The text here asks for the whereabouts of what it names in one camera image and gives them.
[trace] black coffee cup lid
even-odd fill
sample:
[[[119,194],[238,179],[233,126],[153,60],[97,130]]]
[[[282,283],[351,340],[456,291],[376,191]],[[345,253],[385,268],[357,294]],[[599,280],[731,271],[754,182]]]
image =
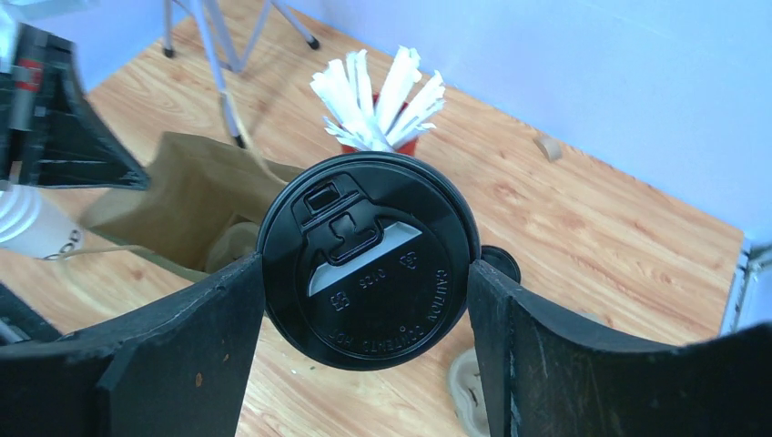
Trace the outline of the black coffee cup lid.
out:
[[[290,182],[258,240],[266,308],[312,359],[370,371],[424,353],[466,310],[481,255],[469,206],[411,157],[358,152]]]

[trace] black plastic part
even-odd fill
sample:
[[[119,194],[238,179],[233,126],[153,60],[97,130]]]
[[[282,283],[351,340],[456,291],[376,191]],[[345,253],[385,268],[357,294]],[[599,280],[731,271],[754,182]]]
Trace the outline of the black plastic part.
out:
[[[497,268],[518,284],[523,281],[520,266],[509,252],[496,246],[482,246],[482,260]]]
[[[262,322],[260,264],[252,254],[59,340],[0,347],[0,435],[234,435]],[[26,326],[29,311],[4,315]]]
[[[319,40],[316,39],[316,37],[314,37],[313,41],[311,42],[306,41],[306,43],[309,45],[309,47],[311,47],[311,50],[319,50],[319,48],[321,47],[321,44],[319,44]]]
[[[30,25],[19,41],[16,71],[32,78],[0,74],[0,179],[21,162],[21,185],[147,189],[145,170],[84,99],[73,44]]]
[[[491,437],[772,435],[772,323],[675,347],[586,319],[475,261]]]
[[[466,309],[480,250],[447,178],[381,152],[306,170],[273,202],[258,240],[279,332],[313,360],[354,371],[399,365],[437,343]]]
[[[244,138],[241,137],[241,135],[236,135],[233,137],[233,142],[238,146],[239,148],[247,148],[247,143],[244,142]]]
[[[2,282],[0,282],[0,320],[21,330],[31,341],[54,341],[62,336],[61,332],[30,309]]]

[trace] tripod leg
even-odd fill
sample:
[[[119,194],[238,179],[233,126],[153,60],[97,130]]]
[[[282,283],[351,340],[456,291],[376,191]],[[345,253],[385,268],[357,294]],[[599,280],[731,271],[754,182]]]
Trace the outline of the tripod leg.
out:
[[[277,9],[279,9],[279,12],[281,12],[282,15],[284,15],[284,18],[287,18],[287,21],[292,25],[292,27],[295,27],[295,30],[300,32],[301,35],[303,35],[303,38],[306,40],[306,43],[308,43],[309,47],[311,47],[313,50],[319,50],[320,44],[319,41],[314,37],[314,35],[309,32],[309,29],[306,28],[299,20],[298,18],[292,14],[292,11],[287,7],[287,5],[284,4],[284,0],[266,0],[270,1]]]
[[[255,25],[255,29],[252,30],[252,36],[249,37],[247,47],[244,49],[244,57],[241,58],[241,62],[233,70],[234,72],[240,73],[244,70],[244,68],[247,67],[247,60],[249,59],[249,55],[255,48],[255,44],[258,43],[260,33],[263,31],[263,27],[265,27],[266,21],[268,21],[268,15],[270,15],[270,5],[270,0],[266,0],[266,2],[263,4],[263,9],[260,11],[260,17],[258,17],[258,23]]]
[[[172,0],[164,0],[164,56],[168,58],[174,57],[174,46],[172,46]]]
[[[204,50],[207,52],[207,59],[209,61],[209,66],[212,69],[212,75],[215,78],[215,85],[217,86],[218,91],[224,91],[226,89],[225,77],[223,76],[222,69],[219,65],[219,57],[217,55],[217,49],[215,48],[214,38],[212,37],[212,33],[209,30],[207,16],[204,13],[203,0],[192,0],[190,2],[190,8],[193,17],[196,20],[198,32],[201,34],[201,42],[204,45]],[[228,107],[226,107],[225,110],[225,118],[228,124],[228,131],[236,141],[236,144],[239,147],[244,148],[244,141],[241,138],[241,135],[239,135],[239,130],[236,128],[236,122],[234,121],[233,114],[230,113],[230,109]]]

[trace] paper bag handle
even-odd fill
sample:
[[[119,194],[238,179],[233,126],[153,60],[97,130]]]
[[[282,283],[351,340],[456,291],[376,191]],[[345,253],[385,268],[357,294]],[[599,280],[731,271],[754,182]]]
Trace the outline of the paper bag handle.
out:
[[[227,89],[223,89],[219,92],[219,103],[220,114],[223,117],[225,126],[228,125],[228,111],[230,110],[230,114],[233,117],[234,123],[236,124],[236,131],[244,140],[244,148],[255,158],[258,166],[263,171],[265,171],[269,178],[273,179],[275,182],[281,184],[282,186],[287,185],[288,181],[278,177],[276,173],[270,169],[268,162],[266,161],[265,157],[263,157],[262,151],[255,145],[255,142],[252,140],[252,136],[249,134],[249,131],[244,127],[244,123],[241,121],[241,117],[239,116],[239,110],[236,108],[236,103],[234,102],[233,97],[230,96],[230,93]]]

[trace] metal stand leg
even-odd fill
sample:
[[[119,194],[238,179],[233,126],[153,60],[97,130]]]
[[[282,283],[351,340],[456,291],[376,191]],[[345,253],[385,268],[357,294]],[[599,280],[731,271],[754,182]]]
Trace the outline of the metal stand leg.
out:
[[[171,39],[172,0],[164,0],[164,56],[174,57],[174,46]]]
[[[215,48],[215,42],[212,38],[212,34],[209,31],[209,25],[207,23],[207,16],[204,14],[204,0],[192,0],[190,2],[191,13],[198,25],[198,32],[201,34],[201,42],[204,45],[204,50],[207,52],[207,59],[209,66],[212,69],[212,75],[215,79],[215,85],[218,91],[222,92],[226,90],[225,77],[222,75],[222,69],[220,69],[219,58],[217,55],[217,49]],[[230,108],[225,108],[225,119],[228,124],[228,131],[230,135],[236,140],[236,144],[239,147],[244,148],[244,140],[239,134],[239,130],[236,128],[236,122],[233,119],[233,114],[230,113]]]
[[[172,47],[172,2],[176,0],[164,0],[164,54],[167,57],[174,56],[174,48]],[[244,50],[244,56],[239,57],[236,52],[236,47],[233,45],[233,40],[230,37],[228,26],[225,23],[225,17],[222,15],[222,11],[219,8],[218,0],[190,0],[190,10],[188,11],[193,15],[198,26],[198,31],[201,33],[201,41],[204,44],[204,50],[207,52],[207,59],[209,66],[212,69],[212,75],[215,79],[218,91],[222,92],[226,90],[225,77],[222,75],[222,68],[226,68],[234,73],[239,73],[247,66],[247,59],[255,44],[258,43],[260,33],[263,27],[265,27],[266,21],[270,14],[270,7],[276,7],[279,12],[284,15],[284,18],[289,21],[292,27],[303,35],[303,39],[306,40],[309,47],[314,50],[320,48],[319,41],[314,35],[309,32],[294,14],[290,11],[287,5],[284,4],[284,0],[264,0],[263,9],[260,11],[260,17],[255,25],[255,29],[252,31],[252,35],[249,37],[247,47]],[[215,35],[212,35],[211,29],[207,21],[207,15],[205,8],[209,12],[209,18],[212,21]],[[215,39],[217,38],[220,46],[225,52],[226,62],[220,61],[217,55],[217,49],[215,48]],[[236,123],[233,118],[233,114],[230,113],[230,108],[226,107],[226,121],[228,123],[228,130],[232,135],[236,144],[240,147],[244,147],[243,139],[236,128]]]
[[[287,7],[287,5],[284,4],[284,0],[267,0],[268,2],[271,2],[274,7],[279,9],[279,12],[281,12],[282,15],[284,15],[284,18],[289,21],[289,23],[292,25],[292,27],[295,27],[295,30],[297,30],[301,35],[303,35],[303,38],[306,40],[306,43],[308,43],[309,47],[313,50],[318,50],[320,47],[319,41],[314,37],[314,35],[309,32],[309,29],[306,28],[299,20],[298,18],[292,14],[292,11]]]

